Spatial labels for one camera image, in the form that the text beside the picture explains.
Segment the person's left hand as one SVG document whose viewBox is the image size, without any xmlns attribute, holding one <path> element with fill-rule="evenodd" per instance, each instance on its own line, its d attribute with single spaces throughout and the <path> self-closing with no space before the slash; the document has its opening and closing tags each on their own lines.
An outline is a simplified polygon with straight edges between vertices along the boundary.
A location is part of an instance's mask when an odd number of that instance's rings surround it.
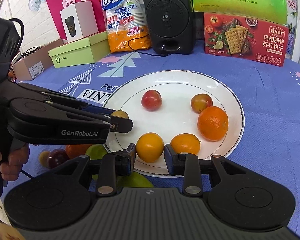
<svg viewBox="0 0 300 240">
<path fill-rule="evenodd" d="M 29 159 L 29 145 L 25 144 L 22 148 L 11 152 L 8 156 L 8 161 L 1 163 L 0 172 L 1 177 L 5 181 L 16 181 L 19 177 L 23 165 L 28 162 Z"/>
</svg>

